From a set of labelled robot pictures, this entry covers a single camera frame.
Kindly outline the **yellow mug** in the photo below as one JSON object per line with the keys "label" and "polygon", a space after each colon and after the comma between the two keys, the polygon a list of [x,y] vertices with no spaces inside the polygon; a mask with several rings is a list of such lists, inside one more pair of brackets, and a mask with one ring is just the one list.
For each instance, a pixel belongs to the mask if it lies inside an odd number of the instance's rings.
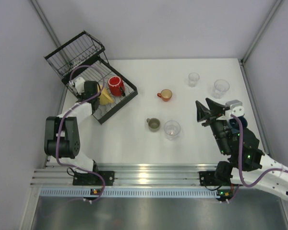
{"label": "yellow mug", "polygon": [[100,105],[107,105],[114,103],[114,99],[110,96],[106,87],[103,88],[99,95],[99,103]]}

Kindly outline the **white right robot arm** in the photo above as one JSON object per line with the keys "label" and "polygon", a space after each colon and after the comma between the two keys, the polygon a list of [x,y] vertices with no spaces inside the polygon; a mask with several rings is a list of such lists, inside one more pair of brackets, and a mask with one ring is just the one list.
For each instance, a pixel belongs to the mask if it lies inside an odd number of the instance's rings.
{"label": "white right robot arm", "polygon": [[227,156],[214,171],[200,172],[200,185],[217,191],[220,202],[230,202],[240,186],[255,188],[288,201],[288,167],[259,148],[260,141],[248,129],[242,102],[225,105],[206,98],[195,102],[197,122],[210,127],[219,151]]}

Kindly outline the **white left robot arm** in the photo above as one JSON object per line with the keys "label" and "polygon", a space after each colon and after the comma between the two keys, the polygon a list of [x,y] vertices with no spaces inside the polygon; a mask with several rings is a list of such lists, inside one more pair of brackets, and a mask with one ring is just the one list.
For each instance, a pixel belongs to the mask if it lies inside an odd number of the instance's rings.
{"label": "white left robot arm", "polygon": [[80,99],[65,113],[46,119],[44,151],[57,163],[67,166],[73,185],[105,185],[114,183],[113,171],[100,171],[97,163],[81,151],[78,125],[99,107],[101,86],[96,81],[76,85]]}

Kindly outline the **black wire dish rack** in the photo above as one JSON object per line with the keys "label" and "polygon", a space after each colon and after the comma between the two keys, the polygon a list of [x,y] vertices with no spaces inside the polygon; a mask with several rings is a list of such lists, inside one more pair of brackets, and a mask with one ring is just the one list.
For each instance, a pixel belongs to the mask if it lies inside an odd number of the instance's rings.
{"label": "black wire dish rack", "polygon": [[105,88],[110,91],[107,85],[110,77],[118,76],[122,79],[124,95],[111,94],[114,102],[100,105],[93,113],[100,124],[106,122],[138,94],[136,86],[110,65],[104,45],[86,31],[82,31],[44,58],[77,99],[81,96],[75,87],[69,84],[70,80],[83,78],[86,81],[96,81],[99,85],[105,83]]}

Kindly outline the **red mug black handle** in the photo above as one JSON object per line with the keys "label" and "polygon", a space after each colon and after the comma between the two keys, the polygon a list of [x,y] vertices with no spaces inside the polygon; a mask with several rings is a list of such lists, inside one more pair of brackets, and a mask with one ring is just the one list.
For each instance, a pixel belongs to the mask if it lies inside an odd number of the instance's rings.
{"label": "red mug black handle", "polygon": [[119,76],[112,76],[108,80],[108,87],[113,96],[125,96],[125,86],[123,80]]}

